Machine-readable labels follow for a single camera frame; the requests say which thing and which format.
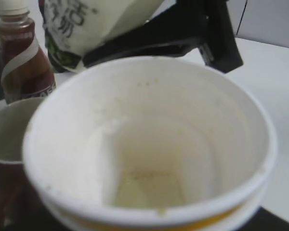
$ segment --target yellow stripe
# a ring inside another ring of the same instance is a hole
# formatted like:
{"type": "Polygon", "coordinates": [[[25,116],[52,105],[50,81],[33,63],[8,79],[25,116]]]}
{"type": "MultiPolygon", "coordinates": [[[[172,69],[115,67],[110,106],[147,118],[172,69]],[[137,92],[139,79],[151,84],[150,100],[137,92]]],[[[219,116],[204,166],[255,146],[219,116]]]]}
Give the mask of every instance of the yellow stripe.
{"type": "MultiPolygon", "coordinates": [[[[229,210],[228,212],[222,213],[220,215],[204,219],[201,221],[198,221],[193,224],[185,225],[185,226],[179,226],[179,227],[173,227],[173,228],[167,228],[167,229],[150,229],[151,231],[195,231],[198,229],[205,228],[207,226],[210,226],[212,224],[215,224],[226,217],[230,216],[231,214],[235,213],[241,206],[238,206],[234,209],[229,210]]],[[[137,229],[127,229],[127,228],[118,228],[118,227],[111,227],[104,224],[98,224],[93,223],[90,221],[82,220],[78,217],[75,217],[67,212],[64,212],[61,210],[61,213],[63,216],[68,217],[71,219],[74,223],[77,223],[87,229],[92,230],[99,230],[99,231],[138,231],[137,229]]]]}

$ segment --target brown liquid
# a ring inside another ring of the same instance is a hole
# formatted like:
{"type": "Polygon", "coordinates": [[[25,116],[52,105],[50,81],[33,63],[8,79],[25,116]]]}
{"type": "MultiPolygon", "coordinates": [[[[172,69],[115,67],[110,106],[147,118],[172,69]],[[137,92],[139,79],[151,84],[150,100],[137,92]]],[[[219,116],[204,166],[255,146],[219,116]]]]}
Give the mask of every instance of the brown liquid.
{"type": "Polygon", "coordinates": [[[1,79],[7,103],[47,96],[55,89],[51,66],[38,44],[34,46],[38,46],[38,52],[33,52],[35,55],[20,65],[24,62],[24,58],[21,57],[23,52],[32,50],[28,48],[36,39],[34,30],[35,23],[27,14],[0,16],[3,67],[14,63],[12,68],[8,68],[12,71],[1,79]]]}

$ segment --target cup rim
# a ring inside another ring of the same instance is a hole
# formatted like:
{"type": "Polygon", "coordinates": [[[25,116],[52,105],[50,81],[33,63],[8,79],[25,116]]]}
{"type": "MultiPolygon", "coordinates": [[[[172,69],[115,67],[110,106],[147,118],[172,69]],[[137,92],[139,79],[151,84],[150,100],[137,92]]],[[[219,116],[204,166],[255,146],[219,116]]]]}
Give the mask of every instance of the cup rim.
{"type": "MultiPolygon", "coordinates": [[[[41,107],[38,109],[38,112],[42,112],[43,108],[52,103],[53,99],[56,98],[58,94],[61,94],[65,90],[72,87],[76,82],[81,81],[85,78],[93,78],[94,73],[97,70],[114,67],[131,62],[146,62],[146,61],[158,61],[164,60],[170,64],[183,63],[193,65],[197,69],[202,69],[203,71],[211,72],[216,77],[219,78],[219,81],[227,83],[230,87],[236,88],[243,92],[245,96],[254,104],[255,109],[258,110],[258,113],[261,115],[265,122],[266,133],[268,136],[268,146],[266,150],[266,156],[260,166],[260,168],[254,173],[252,177],[243,182],[242,185],[235,188],[234,190],[221,194],[217,197],[214,197],[210,200],[199,202],[196,204],[188,205],[185,207],[176,207],[167,209],[167,215],[164,217],[157,216],[156,209],[146,209],[146,210],[137,210],[137,209],[122,209],[115,207],[104,207],[104,206],[90,206],[86,207],[83,202],[77,200],[69,195],[65,195],[62,192],[56,191],[54,187],[49,189],[49,186],[43,181],[40,176],[34,174],[34,169],[32,163],[32,158],[29,153],[33,153],[34,147],[32,145],[33,137],[35,136],[35,130],[32,129],[30,133],[27,133],[24,138],[24,164],[25,172],[36,187],[36,189],[45,195],[45,197],[50,200],[55,205],[60,208],[67,210],[74,214],[75,216],[83,217],[87,220],[97,221],[101,223],[108,223],[112,225],[119,226],[130,226],[130,227],[162,227],[165,225],[178,225],[183,223],[195,222],[195,220],[205,219],[217,214],[220,214],[224,211],[230,210],[235,206],[238,206],[242,201],[244,201],[248,196],[252,195],[257,189],[259,189],[269,174],[271,173],[274,162],[277,156],[277,135],[273,122],[271,121],[270,116],[258,102],[258,100],[249,93],[246,89],[243,89],[236,83],[232,82],[225,75],[217,70],[214,70],[207,66],[202,66],[194,64],[185,60],[178,60],[168,57],[152,57],[152,56],[142,56],[142,57],[132,57],[124,58],[119,60],[110,61],[107,63],[99,64],[93,68],[90,68],[80,74],[77,78],[73,78],[66,82],[60,89],[54,92],[48,99],[43,102],[41,107]]],[[[38,120],[39,113],[36,113],[32,118],[30,123],[34,124],[38,120]]]]}

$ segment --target paper cup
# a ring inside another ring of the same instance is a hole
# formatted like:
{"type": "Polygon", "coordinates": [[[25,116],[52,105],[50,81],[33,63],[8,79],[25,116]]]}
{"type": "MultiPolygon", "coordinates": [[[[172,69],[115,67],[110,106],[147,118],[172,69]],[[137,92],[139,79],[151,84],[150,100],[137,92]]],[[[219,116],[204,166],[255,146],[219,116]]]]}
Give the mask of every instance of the paper cup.
{"type": "Polygon", "coordinates": [[[171,58],[89,69],[54,92],[29,128],[31,182],[47,204],[94,230],[210,226],[260,190],[277,151],[257,100],[220,72],[171,58]],[[126,196],[135,181],[150,185],[138,201],[126,196]]]}
{"type": "Polygon", "coordinates": [[[38,198],[29,185],[22,161],[26,127],[42,98],[12,103],[0,110],[0,224],[16,221],[38,198]]]}

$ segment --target bottle label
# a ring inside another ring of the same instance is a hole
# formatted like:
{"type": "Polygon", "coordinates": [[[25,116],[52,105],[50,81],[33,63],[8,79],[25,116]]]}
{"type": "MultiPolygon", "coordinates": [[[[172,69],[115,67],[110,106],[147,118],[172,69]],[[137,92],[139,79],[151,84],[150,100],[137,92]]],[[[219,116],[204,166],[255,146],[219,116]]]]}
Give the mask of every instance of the bottle label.
{"type": "Polygon", "coordinates": [[[5,100],[7,103],[12,103],[18,100],[24,100],[35,97],[46,97],[51,94],[56,89],[56,84],[53,83],[51,86],[47,87],[44,90],[32,94],[5,94],[5,100]]]}
{"type": "Polygon", "coordinates": [[[7,103],[45,97],[55,89],[51,66],[39,47],[29,21],[24,27],[0,27],[3,70],[1,83],[7,103]]]}

